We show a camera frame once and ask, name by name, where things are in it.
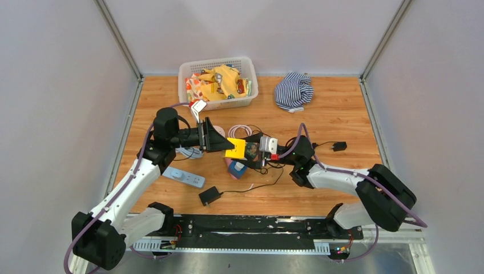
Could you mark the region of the white cube charger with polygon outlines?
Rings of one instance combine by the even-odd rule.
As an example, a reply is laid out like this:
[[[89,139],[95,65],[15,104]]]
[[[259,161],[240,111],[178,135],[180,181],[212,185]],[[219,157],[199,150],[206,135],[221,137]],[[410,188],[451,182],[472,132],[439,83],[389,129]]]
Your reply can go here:
[[[245,168],[245,165],[240,163],[240,162],[235,162],[234,169],[237,171],[241,171],[242,169]]]

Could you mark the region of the pink triangular power strip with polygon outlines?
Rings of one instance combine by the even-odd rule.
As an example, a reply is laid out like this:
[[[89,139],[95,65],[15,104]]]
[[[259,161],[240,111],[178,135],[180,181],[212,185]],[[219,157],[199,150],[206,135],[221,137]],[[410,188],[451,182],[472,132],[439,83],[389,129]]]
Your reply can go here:
[[[233,162],[233,160],[232,160],[232,159],[230,159],[230,158],[225,158],[225,161],[226,161],[226,164],[227,164],[227,166],[228,166],[228,168],[229,168],[229,169],[233,169],[233,168],[234,168],[235,163]]]

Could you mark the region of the dark green adapter plug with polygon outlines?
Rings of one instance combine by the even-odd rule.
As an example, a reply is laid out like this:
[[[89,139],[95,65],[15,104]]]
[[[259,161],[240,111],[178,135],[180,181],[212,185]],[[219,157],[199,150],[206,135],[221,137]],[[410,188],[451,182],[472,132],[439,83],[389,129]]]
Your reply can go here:
[[[259,145],[253,142],[245,144],[244,159],[248,161],[255,161],[259,155]]]

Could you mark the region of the yellow cube socket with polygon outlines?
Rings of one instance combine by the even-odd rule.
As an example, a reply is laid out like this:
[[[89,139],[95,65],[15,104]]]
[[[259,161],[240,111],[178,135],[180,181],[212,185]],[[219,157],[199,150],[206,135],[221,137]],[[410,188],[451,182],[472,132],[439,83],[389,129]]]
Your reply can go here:
[[[231,150],[226,150],[224,157],[231,159],[244,159],[246,141],[238,138],[227,138],[227,140],[234,145],[234,148]]]

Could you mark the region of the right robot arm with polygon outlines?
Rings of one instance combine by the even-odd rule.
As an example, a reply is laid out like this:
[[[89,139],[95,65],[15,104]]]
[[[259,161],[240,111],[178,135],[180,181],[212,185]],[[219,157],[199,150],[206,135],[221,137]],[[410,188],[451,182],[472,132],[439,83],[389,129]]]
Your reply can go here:
[[[286,146],[262,133],[245,140],[257,147],[258,156],[244,160],[253,169],[268,163],[293,167],[292,180],[300,187],[324,188],[359,198],[359,202],[340,203],[327,215],[329,236],[341,238],[349,229],[375,224],[389,232],[399,230],[417,202],[415,194],[382,164],[369,169],[350,169],[319,163],[313,143],[305,136],[295,137]]]

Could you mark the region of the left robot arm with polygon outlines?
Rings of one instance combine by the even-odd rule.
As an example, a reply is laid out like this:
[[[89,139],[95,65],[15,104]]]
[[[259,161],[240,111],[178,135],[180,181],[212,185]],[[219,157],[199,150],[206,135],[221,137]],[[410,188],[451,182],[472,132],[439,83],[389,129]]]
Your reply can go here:
[[[90,212],[78,212],[73,217],[72,242],[64,257],[66,273],[70,272],[70,255],[111,270],[119,264],[126,248],[144,236],[155,231],[167,236],[176,229],[173,209],[159,202],[149,204],[135,217],[127,215],[170,166],[177,148],[198,146],[204,152],[219,152],[235,147],[214,129],[209,118],[197,122],[195,128],[181,129],[179,123],[184,121],[173,107],[159,109],[128,173]]]

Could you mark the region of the blue cube socket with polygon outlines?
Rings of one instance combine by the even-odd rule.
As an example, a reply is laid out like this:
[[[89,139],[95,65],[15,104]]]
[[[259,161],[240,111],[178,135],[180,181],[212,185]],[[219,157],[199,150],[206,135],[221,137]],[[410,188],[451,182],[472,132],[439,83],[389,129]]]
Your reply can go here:
[[[235,178],[235,179],[240,179],[246,172],[247,170],[247,166],[245,166],[244,169],[242,169],[241,171],[237,171],[235,170],[234,168],[233,169],[229,169],[228,168],[228,172]]]

